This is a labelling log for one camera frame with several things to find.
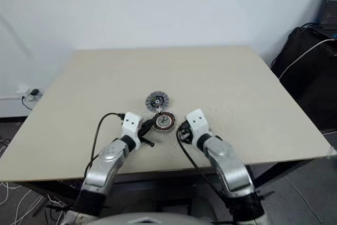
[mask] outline black joint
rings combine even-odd
[[[136,147],[135,141],[128,135],[125,135],[121,138],[123,142],[128,146],[128,151],[131,152]]]
[[[80,192],[73,211],[99,216],[105,201],[105,195],[83,190]]]
[[[204,152],[204,143],[207,141],[211,136],[209,134],[203,134],[197,141],[196,146]]]
[[[251,221],[264,215],[264,210],[256,193],[238,198],[227,198],[226,207],[234,221]]]
[[[144,138],[144,137],[139,137],[139,140],[140,140],[141,142],[144,142],[144,143],[150,145],[151,147],[153,147],[154,144],[155,144],[154,142],[151,142],[150,140],[148,140],[148,139],[146,139],[146,138]]]

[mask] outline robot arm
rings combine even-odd
[[[221,178],[224,202],[238,224],[271,224],[246,167],[226,141],[214,136],[200,109],[186,116],[177,138],[198,147],[217,169]]]
[[[141,145],[138,137],[141,121],[140,116],[126,113],[122,137],[102,148],[84,179],[74,209],[67,212],[61,225],[87,224],[98,219],[118,170],[129,153]]]

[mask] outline circular disc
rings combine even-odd
[[[157,113],[168,107],[169,97],[165,92],[155,91],[147,96],[145,105],[151,112]]]
[[[173,128],[175,117],[172,113],[164,112],[156,116],[154,128],[162,131],[167,131]]]

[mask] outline beige tabletop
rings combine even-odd
[[[152,117],[145,99],[153,91],[170,98],[177,124],[201,108],[213,132],[230,142],[245,164],[310,159],[330,145],[278,79],[250,48],[194,47],[78,51],[50,86],[0,159],[0,181],[83,176],[95,130],[108,112]],[[121,120],[102,124],[96,152],[121,135]],[[119,173],[192,167],[175,130],[151,130],[150,148],[133,151]],[[208,160],[187,150],[201,167]]]

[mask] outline white cable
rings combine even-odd
[[[60,213],[60,216],[57,218],[57,222],[55,223],[55,225],[58,225],[58,222],[60,221],[60,219],[61,219],[61,216],[63,215],[63,211],[61,211],[61,213]]]
[[[6,198],[5,198],[5,200],[4,200],[3,202],[0,203],[0,206],[8,200],[8,192],[9,192],[8,187],[6,187],[6,190],[7,190]]]
[[[19,185],[18,187],[10,187],[10,186],[6,186],[4,183],[0,183],[0,185],[3,185],[5,188],[8,188],[8,189],[18,189],[21,187],[21,185]]]
[[[332,132],[329,132],[329,133],[325,133],[323,135],[334,134],[334,133],[337,133],[337,131],[332,131]]]
[[[21,216],[20,219],[18,219],[16,222],[18,221],[22,221],[30,212],[32,212],[34,210],[34,208],[40,203],[40,201],[43,199],[43,197],[38,197],[37,200],[34,201],[34,203],[29,207],[28,211],[23,215]]]
[[[19,212],[20,204],[21,204],[21,202],[24,200],[24,198],[25,198],[30,192],[31,192],[31,190],[29,190],[29,191],[22,197],[22,199],[20,199],[19,204],[17,205],[14,225],[16,225],[16,223],[18,222],[18,220],[17,220],[17,214],[18,214],[18,212]]]
[[[1,152],[3,149],[7,148],[7,146],[3,146],[1,149],[0,149],[0,155],[1,155]]]
[[[307,51],[305,51],[299,58],[297,58],[294,62],[292,62],[292,64],[290,64],[280,75],[279,80],[281,79],[281,77],[284,75],[284,73],[291,67],[293,66],[299,59],[301,59],[303,56],[305,56],[308,52],[312,51],[314,48],[316,48],[318,45],[324,43],[324,42],[328,42],[328,41],[335,41],[335,39],[327,39],[327,40],[323,40],[321,42],[318,42],[316,45],[312,46],[310,49],[308,49]]]
[[[38,203],[39,203],[42,199],[43,199],[43,196],[40,196],[40,197],[38,197],[38,198],[31,204],[31,206],[28,208],[27,212],[26,212],[23,216],[21,216],[20,219],[18,219],[18,221],[20,221],[19,225],[21,225],[21,222],[23,222],[24,218],[25,218],[30,212],[32,212],[32,211],[34,210],[34,208],[38,205]]]
[[[8,142],[8,143],[10,143],[11,141],[10,140],[0,140],[0,142]]]
[[[307,202],[307,200],[305,199],[305,197],[303,196],[303,194],[299,191],[299,189],[297,189],[296,186],[294,186],[294,184],[287,177],[285,177],[285,179],[287,179],[287,181],[289,182],[289,184],[291,184],[291,186],[296,190],[296,192],[302,197],[302,199],[304,200],[304,202],[306,203],[306,205],[310,208],[311,212],[316,216],[317,220],[321,223],[321,225],[324,225],[324,223],[321,221],[321,219],[318,217],[318,215],[312,209],[312,207]]]
[[[61,208],[62,208],[63,206],[65,206],[65,204],[64,204],[61,200],[59,200],[58,198],[53,197],[53,198],[55,198],[55,199],[57,200],[57,201],[55,201],[55,200],[52,200],[52,199],[51,199],[51,197],[49,196],[49,194],[47,194],[47,196],[48,196],[48,199],[49,199],[52,203],[58,204]]]

